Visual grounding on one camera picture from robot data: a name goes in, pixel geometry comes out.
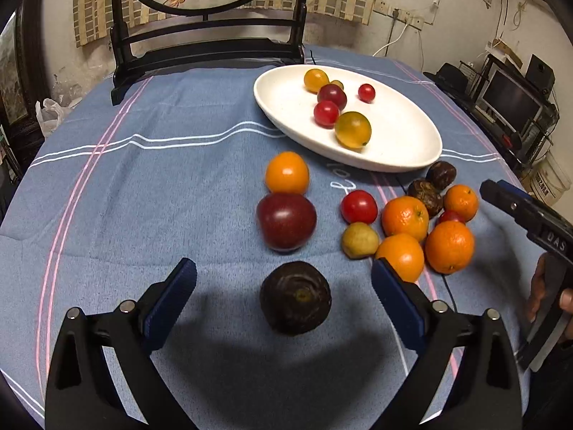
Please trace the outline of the person's right hand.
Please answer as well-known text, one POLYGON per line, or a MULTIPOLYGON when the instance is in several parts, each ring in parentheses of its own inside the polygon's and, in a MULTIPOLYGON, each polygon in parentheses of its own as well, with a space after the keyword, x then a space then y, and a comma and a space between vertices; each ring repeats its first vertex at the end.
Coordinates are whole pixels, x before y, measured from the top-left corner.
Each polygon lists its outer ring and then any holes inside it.
MULTIPOLYGON (((542 254, 531 278, 530 293, 526 302, 526 317, 530 322, 534 322, 538 312, 541 309, 541 303, 546 298, 547 287, 545 280, 547 253, 542 254)), ((568 288, 561 292, 559 297, 559 306, 563 312, 571 315, 573 312, 573 295, 572 289, 568 288)), ((569 321, 561 338, 558 340, 561 348, 572 348, 572 321, 569 321)))

